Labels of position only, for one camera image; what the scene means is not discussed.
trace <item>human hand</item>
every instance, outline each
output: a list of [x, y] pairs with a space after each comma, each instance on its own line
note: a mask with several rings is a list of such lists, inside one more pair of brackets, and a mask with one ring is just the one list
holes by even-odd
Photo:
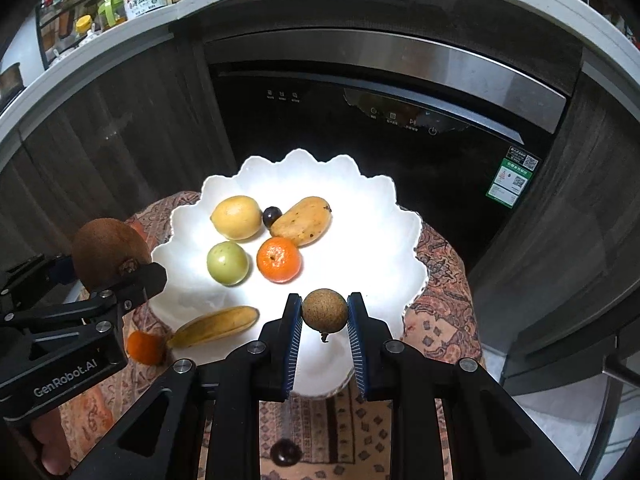
[[[71, 452], [66, 442], [65, 432], [60, 421], [58, 409], [36, 418], [31, 422], [31, 433], [42, 444], [42, 465], [52, 475], [63, 475], [71, 466]], [[15, 432], [18, 444], [27, 455], [35, 462], [38, 459], [38, 451], [23, 435]]]

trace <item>black appliance door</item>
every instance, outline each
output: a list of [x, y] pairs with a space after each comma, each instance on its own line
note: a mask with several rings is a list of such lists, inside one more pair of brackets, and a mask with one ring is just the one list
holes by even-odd
[[522, 200], [550, 143], [406, 87], [246, 64], [211, 72], [236, 160], [282, 160], [295, 148], [318, 160], [351, 155], [363, 174], [391, 176], [398, 203], [438, 230], [467, 269]]

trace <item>qr code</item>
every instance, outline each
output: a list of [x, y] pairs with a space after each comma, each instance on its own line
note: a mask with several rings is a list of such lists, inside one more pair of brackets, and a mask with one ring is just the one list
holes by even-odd
[[527, 155], [527, 158], [524, 159], [522, 165], [527, 168], [529, 171], [533, 171], [536, 169], [538, 165], [538, 161], [530, 155]]

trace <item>green apple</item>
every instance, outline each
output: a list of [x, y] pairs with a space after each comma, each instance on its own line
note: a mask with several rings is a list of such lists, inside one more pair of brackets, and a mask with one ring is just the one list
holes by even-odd
[[235, 285], [249, 272], [249, 257], [235, 242], [222, 242], [207, 254], [207, 270], [218, 283]]

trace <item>energy label sticker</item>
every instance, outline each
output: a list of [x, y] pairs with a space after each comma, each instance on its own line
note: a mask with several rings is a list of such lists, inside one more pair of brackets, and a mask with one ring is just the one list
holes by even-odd
[[532, 175], [530, 171], [504, 158], [486, 195], [507, 207], [513, 207]]

